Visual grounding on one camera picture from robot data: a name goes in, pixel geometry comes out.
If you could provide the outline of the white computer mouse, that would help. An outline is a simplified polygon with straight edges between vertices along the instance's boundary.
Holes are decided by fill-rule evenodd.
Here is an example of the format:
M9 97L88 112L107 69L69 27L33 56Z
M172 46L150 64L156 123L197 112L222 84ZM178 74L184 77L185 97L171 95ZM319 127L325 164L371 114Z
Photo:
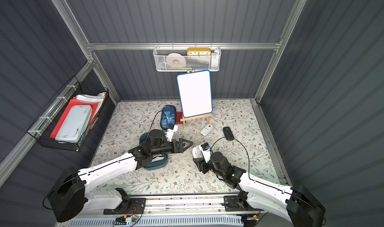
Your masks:
M213 129L214 129L214 126L212 124L207 124L201 129L200 134L203 136L207 136L213 131Z
M192 155L193 155L193 159L201 159L201 158L204 159L204 156L203 156L203 153L202 153L202 150L201 150L201 146L193 147Z

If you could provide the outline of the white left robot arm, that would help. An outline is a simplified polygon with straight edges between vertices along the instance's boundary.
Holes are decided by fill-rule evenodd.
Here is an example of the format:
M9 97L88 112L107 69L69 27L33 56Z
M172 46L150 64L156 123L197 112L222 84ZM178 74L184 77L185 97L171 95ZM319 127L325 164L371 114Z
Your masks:
M168 140L163 131L151 130L143 143L120 157L90 168L65 169L45 198L58 223L73 219L83 210L116 209L123 202L122 196L102 201L97 196L90 197L89 193L110 179L142 168L157 156L183 153L193 145L183 138Z

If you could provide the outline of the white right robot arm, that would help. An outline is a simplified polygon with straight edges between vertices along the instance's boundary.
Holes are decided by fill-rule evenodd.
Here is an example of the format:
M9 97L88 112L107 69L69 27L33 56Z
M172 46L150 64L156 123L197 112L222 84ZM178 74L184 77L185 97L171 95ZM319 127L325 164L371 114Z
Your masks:
M193 161L203 174L212 171L231 189L239 190L235 208L260 209L291 222L295 227L321 227L326 208L304 186L291 187L257 178L233 166L221 152L192 150Z

